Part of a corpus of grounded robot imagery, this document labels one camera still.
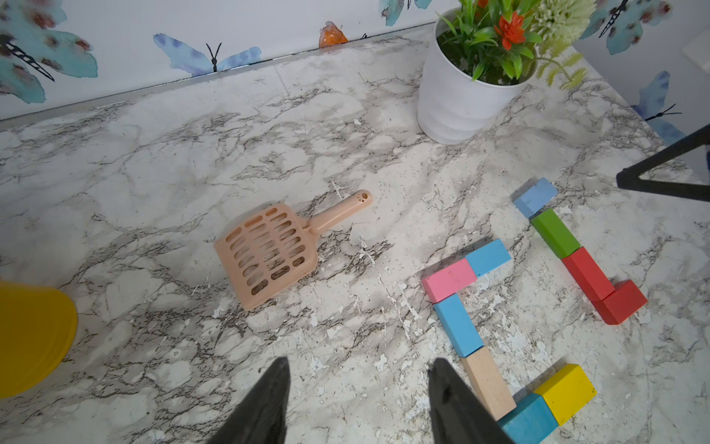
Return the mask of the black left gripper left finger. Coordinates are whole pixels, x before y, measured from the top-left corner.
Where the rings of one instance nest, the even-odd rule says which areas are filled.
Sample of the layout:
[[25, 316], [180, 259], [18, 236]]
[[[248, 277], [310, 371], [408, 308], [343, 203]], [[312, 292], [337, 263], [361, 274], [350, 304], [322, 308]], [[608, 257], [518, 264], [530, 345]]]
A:
[[278, 357], [262, 374], [209, 444], [283, 444], [287, 436], [290, 364]]

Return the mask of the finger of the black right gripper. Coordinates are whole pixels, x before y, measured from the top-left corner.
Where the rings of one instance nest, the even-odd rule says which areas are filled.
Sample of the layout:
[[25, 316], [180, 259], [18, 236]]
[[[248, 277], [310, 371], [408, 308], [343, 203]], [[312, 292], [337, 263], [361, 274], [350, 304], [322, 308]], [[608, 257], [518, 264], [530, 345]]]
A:
[[668, 181], [642, 179], [643, 173], [659, 167], [681, 155], [685, 155], [701, 146], [709, 144], [709, 126], [695, 131], [689, 136], [671, 144], [671, 146], [628, 168], [624, 168], [616, 177], [617, 185], [622, 190], [646, 192], [683, 199], [708, 202], [709, 186]]

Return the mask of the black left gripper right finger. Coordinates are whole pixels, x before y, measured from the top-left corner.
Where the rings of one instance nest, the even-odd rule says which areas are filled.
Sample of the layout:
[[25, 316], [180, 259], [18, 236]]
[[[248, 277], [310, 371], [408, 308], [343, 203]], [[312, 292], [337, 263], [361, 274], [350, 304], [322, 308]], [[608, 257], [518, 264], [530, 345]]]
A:
[[448, 360], [436, 358], [427, 374], [435, 444], [513, 443]]

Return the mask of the natural wood building block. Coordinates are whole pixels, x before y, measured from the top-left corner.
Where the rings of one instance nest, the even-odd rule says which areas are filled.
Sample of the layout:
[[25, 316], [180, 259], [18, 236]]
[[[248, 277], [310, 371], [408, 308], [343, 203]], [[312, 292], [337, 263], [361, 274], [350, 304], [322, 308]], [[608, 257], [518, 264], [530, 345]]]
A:
[[462, 358], [461, 362], [478, 400], [495, 420], [500, 420], [517, 407], [486, 346]]

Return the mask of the teal building block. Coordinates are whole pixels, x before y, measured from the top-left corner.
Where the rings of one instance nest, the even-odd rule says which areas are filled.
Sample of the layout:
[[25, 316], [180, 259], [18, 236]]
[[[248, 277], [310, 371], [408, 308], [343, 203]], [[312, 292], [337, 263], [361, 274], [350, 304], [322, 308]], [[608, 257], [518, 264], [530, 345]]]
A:
[[514, 443], [539, 444], [558, 428], [558, 421], [544, 398], [530, 393], [498, 425]]

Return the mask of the pale blue building block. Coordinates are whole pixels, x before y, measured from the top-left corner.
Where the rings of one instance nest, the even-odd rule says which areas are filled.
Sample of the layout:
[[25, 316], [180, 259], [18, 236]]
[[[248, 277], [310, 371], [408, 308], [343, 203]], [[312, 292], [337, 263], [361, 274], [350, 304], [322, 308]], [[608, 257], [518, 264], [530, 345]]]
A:
[[532, 219], [557, 195], [557, 188], [548, 179], [542, 178], [515, 198], [513, 204], [525, 218]]

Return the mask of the light blue building block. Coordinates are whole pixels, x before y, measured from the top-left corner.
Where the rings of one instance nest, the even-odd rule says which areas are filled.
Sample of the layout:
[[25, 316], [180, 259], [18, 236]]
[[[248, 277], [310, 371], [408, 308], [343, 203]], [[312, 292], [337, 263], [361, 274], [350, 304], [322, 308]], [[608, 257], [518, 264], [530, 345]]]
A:
[[459, 357], [468, 357], [484, 346], [458, 294], [435, 303], [434, 308]]

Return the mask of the green building block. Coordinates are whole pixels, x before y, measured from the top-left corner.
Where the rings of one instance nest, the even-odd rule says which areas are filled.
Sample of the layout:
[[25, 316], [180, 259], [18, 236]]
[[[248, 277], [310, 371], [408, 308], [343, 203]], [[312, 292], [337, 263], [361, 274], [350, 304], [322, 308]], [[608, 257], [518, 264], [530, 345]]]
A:
[[552, 208], [535, 216], [531, 223], [558, 259], [567, 258], [582, 247]]

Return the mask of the red building block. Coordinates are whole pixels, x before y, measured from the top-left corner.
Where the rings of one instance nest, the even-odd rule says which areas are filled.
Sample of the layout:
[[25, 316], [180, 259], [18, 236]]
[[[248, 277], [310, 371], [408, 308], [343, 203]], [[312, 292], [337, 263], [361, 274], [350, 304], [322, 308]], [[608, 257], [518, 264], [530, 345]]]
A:
[[614, 285], [584, 247], [561, 261], [592, 303], [601, 302], [614, 292]]
[[620, 325], [648, 303], [639, 287], [632, 281], [619, 283], [614, 292], [592, 305], [608, 325]]

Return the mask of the small yellow building block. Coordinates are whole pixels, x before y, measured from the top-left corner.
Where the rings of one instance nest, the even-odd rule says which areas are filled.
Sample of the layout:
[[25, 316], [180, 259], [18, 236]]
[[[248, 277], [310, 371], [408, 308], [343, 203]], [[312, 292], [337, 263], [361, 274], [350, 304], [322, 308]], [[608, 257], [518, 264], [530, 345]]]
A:
[[561, 426], [597, 396], [594, 385], [578, 364], [566, 364], [534, 393], [543, 397]]

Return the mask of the pink building block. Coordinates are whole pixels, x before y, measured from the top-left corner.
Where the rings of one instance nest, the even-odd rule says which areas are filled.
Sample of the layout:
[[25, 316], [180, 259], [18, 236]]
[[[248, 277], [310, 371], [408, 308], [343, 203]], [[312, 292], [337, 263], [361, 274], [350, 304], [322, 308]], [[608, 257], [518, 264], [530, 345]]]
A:
[[440, 303], [477, 281], [477, 275], [464, 258], [422, 279], [431, 303]]

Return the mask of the sky blue short block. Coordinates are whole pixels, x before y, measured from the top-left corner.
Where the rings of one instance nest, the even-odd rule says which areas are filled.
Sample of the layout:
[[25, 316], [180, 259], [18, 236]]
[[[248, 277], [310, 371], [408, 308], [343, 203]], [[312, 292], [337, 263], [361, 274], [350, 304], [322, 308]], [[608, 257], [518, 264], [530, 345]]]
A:
[[482, 277], [510, 262], [511, 255], [501, 240], [493, 240], [465, 258], [475, 275]]

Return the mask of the beige plastic slotted scoop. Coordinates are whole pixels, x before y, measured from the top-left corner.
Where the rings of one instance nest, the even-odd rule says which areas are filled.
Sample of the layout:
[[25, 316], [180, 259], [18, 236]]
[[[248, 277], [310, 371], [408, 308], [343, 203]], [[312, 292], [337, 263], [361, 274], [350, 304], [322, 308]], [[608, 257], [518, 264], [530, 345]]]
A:
[[242, 308], [251, 311], [312, 273], [321, 235], [372, 203], [373, 194], [359, 190], [312, 218], [277, 203], [229, 229], [214, 249]]

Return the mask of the artificial green flower plant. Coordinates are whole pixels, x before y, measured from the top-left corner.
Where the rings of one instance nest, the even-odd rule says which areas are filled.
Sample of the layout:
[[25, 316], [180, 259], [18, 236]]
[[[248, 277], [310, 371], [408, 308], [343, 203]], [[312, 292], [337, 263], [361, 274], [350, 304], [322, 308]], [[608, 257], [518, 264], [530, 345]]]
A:
[[512, 86], [534, 76], [571, 90], [587, 69], [579, 53], [563, 55], [586, 30], [594, 1], [465, 0], [443, 18], [436, 42], [444, 56], [474, 81]]

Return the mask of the white flower pot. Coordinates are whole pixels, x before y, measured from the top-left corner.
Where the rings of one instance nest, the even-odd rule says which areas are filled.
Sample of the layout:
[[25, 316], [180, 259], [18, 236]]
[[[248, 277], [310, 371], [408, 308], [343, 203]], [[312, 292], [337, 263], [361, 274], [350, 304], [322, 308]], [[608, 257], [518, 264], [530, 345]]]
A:
[[436, 22], [423, 66], [417, 120], [423, 132], [440, 144], [465, 142], [491, 121], [519, 94], [527, 80], [503, 86], [472, 80], [444, 55], [436, 38], [445, 31]]

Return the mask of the yellow cup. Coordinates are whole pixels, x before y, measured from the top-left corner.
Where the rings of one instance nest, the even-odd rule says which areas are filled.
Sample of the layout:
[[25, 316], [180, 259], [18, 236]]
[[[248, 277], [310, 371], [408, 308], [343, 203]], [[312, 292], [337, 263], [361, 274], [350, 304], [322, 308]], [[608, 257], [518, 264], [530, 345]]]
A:
[[60, 290], [1, 282], [1, 397], [46, 379], [74, 342], [78, 313]]

